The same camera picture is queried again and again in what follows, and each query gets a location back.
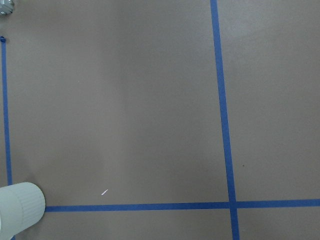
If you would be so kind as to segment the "white ribbed cup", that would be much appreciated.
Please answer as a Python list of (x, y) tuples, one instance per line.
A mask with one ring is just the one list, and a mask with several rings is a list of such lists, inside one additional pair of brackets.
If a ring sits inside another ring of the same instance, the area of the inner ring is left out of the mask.
[(38, 223), (46, 207), (42, 190), (31, 182), (0, 188), (0, 238), (10, 240)]

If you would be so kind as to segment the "metal bolt at edge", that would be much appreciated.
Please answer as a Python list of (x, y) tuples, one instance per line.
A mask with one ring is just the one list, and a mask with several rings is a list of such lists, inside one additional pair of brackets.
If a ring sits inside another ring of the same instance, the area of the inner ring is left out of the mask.
[(0, 0), (0, 14), (11, 15), (15, 9), (14, 0)]

